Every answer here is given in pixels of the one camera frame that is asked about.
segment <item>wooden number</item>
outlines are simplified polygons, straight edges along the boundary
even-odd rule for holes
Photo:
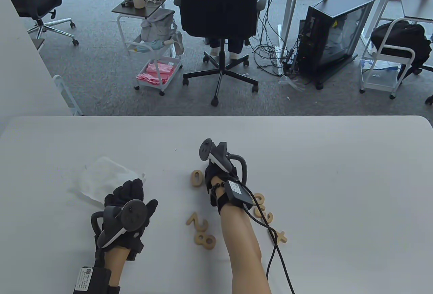
[[[260,193],[255,193],[254,197],[257,199],[257,203],[259,205],[263,205],[265,203],[265,197]]]
[[[198,215],[197,212],[194,212],[191,217],[188,219],[187,221],[187,225],[190,225],[192,223],[192,221],[194,221],[194,227],[197,231],[206,231],[207,228],[209,227],[209,223],[207,223],[207,220],[203,220],[203,225],[200,226],[200,224],[198,223]]]
[[[274,220],[274,214],[272,214],[271,212],[269,212],[268,214],[266,214],[265,212],[263,212],[263,215],[266,218],[266,221],[268,222],[268,224],[271,224],[271,222]]]
[[[203,183],[203,173],[200,170],[194,170],[191,174],[191,185],[200,187]]]
[[[284,236],[284,231],[281,231],[281,233],[277,232],[277,244],[280,243],[280,241],[282,241],[283,243],[287,242],[287,238]]]
[[[197,232],[194,238],[194,242],[199,246],[204,246],[204,248],[207,250],[212,250],[213,248],[215,248],[217,240],[214,236],[209,236],[204,232]]]
[[[263,205],[260,205],[260,209],[263,212],[263,214],[265,214],[266,207],[264,207]],[[254,215],[256,217],[261,217],[261,214],[260,214],[260,211],[258,210],[258,207],[254,208]]]

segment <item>label sticker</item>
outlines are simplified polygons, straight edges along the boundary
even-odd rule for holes
[[[232,188],[233,192],[237,192],[238,194],[242,195],[241,189],[239,188],[239,185],[235,182],[229,180],[230,188]]]
[[[86,292],[89,288],[90,280],[92,278],[93,268],[83,267],[78,273],[77,284],[75,286],[76,291]]]

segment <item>person's leg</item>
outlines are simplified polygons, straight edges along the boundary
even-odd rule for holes
[[[218,198],[225,192],[222,187],[216,190]],[[244,210],[225,204],[221,209],[221,228],[232,265],[232,294],[271,294],[261,265],[260,247]]]
[[[220,52],[220,40],[219,39],[209,39],[210,45],[210,55],[218,56]]]
[[[230,59],[239,58],[239,54],[242,52],[243,43],[243,39],[229,39]]]

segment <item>computer case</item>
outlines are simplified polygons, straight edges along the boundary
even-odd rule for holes
[[[374,0],[323,0],[309,6],[300,33],[300,74],[323,73],[355,51]]]

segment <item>white metal cart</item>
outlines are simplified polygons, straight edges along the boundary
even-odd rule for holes
[[[145,65],[138,74],[144,73],[147,69],[147,65],[149,65],[151,63],[155,63],[155,66],[156,66],[159,84],[154,85],[154,84],[142,81],[142,80],[138,80],[138,79],[136,79],[136,76],[135,76],[134,77],[135,90],[139,90],[140,85],[146,86],[146,87],[157,88],[160,90],[159,94],[161,96],[164,95],[164,90],[168,87],[168,85],[170,84],[172,79],[176,76],[179,69],[182,68],[181,57],[180,56],[176,57],[175,47],[173,44],[166,45],[159,50],[153,50],[149,43],[141,43],[141,34],[139,34],[133,41],[126,41],[125,36],[123,34],[122,25],[120,24],[120,19],[122,17],[146,19],[146,18],[152,16],[152,14],[160,6],[162,6],[165,1],[166,0],[161,0],[161,5],[159,5],[158,7],[145,7],[143,9],[136,9],[134,7],[122,7],[122,5],[119,4],[116,8],[114,8],[112,10],[113,13],[119,14],[117,16],[117,26],[119,28],[120,38],[122,39],[122,43],[125,47],[125,51],[127,52],[128,56],[131,57],[132,54],[135,54],[136,56],[139,56],[141,59],[145,60]],[[145,53],[137,52],[137,51],[135,51],[135,49],[138,46],[139,47],[147,47],[149,49],[149,51],[145,52]],[[170,51],[170,56],[164,56],[164,54],[167,51]],[[158,65],[157,65],[158,62],[170,64],[174,67],[172,75],[170,76],[170,78],[165,83],[162,82],[162,78],[161,78],[161,75],[160,75],[159,70],[158,70]]]
[[[380,14],[377,17],[374,27],[376,28],[381,20],[391,22],[391,24],[389,25],[388,30],[385,33],[384,39],[379,49],[378,50],[373,49],[373,51],[371,51],[371,55],[369,54],[369,45],[371,43],[371,37],[368,38],[367,45],[362,55],[362,59],[372,59],[373,64],[371,68],[368,70],[363,70],[361,64],[359,65],[361,71],[359,76],[359,84],[360,84],[359,92],[364,93],[366,88],[383,90],[383,91],[391,92],[389,98],[394,99],[396,97],[397,89],[401,84],[402,80],[407,76],[408,72],[410,73],[410,71],[408,70],[410,69],[410,66],[413,63],[416,54],[414,50],[412,50],[411,48],[389,45],[386,44],[386,41],[394,25],[401,20],[433,23],[433,19],[432,19],[433,0],[400,0],[402,3],[403,17],[397,19],[382,17],[388,1],[389,0],[386,0],[385,4],[383,5]],[[410,57],[399,57],[399,56],[391,56],[391,55],[383,54],[382,50],[384,48],[407,51],[410,54]],[[401,63],[402,64],[401,70],[403,71],[396,72],[395,76],[388,77],[387,79],[383,79],[381,77],[379,77],[379,79],[371,79],[374,72],[374,65],[378,60]],[[422,66],[422,68],[430,70],[430,68],[428,68],[427,66]]]

